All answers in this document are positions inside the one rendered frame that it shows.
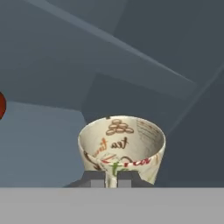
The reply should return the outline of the red round object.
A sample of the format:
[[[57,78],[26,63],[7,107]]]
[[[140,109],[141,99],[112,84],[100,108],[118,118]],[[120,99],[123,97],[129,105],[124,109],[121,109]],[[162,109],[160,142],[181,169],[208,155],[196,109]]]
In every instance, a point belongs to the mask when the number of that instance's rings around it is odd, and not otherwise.
[[[4,95],[0,92],[0,120],[3,118],[6,111],[6,100]]]

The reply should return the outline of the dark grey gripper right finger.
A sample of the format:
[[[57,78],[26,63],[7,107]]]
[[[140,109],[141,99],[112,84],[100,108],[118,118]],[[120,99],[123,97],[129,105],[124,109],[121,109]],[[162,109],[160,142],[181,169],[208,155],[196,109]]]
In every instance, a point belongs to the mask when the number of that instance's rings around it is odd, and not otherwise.
[[[142,180],[138,171],[119,171],[117,173],[118,188],[144,188],[153,187],[153,184]]]

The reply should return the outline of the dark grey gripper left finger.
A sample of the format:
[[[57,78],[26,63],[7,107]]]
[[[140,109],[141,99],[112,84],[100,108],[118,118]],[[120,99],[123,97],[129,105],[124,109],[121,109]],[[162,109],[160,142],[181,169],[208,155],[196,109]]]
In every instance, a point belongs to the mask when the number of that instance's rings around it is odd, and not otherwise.
[[[66,187],[105,188],[105,177],[104,171],[84,171],[81,179],[66,185]]]

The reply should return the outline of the grey cabinet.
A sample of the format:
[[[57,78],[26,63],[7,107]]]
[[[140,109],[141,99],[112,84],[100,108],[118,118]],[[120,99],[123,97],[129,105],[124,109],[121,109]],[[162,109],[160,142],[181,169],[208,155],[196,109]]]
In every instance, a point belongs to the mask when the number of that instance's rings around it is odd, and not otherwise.
[[[78,179],[110,115],[162,128],[159,186],[224,186],[224,0],[0,0],[0,93],[0,187]]]

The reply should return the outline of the cream printed cup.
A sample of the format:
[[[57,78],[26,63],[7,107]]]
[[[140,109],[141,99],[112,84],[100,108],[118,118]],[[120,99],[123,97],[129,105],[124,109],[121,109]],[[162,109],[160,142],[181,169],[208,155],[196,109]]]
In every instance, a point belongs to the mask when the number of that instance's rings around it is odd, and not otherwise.
[[[95,120],[78,136],[84,168],[105,172],[107,188],[117,187],[118,172],[138,172],[140,179],[154,184],[165,146],[165,134],[155,123],[128,115]]]

